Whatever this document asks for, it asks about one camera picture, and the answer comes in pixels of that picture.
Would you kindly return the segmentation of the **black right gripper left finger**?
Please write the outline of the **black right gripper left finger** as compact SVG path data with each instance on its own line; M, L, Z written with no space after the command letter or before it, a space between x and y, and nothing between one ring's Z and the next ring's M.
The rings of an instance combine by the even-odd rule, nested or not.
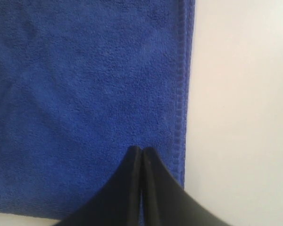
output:
M137 226L141 202L142 150L128 148L108 182L57 226Z

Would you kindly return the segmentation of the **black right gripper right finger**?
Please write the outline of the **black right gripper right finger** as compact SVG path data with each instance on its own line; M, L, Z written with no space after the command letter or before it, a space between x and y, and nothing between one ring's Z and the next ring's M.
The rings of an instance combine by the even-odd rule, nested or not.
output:
M142 163L142 205L146 226L228 225L180 187L154 148L143 149Z

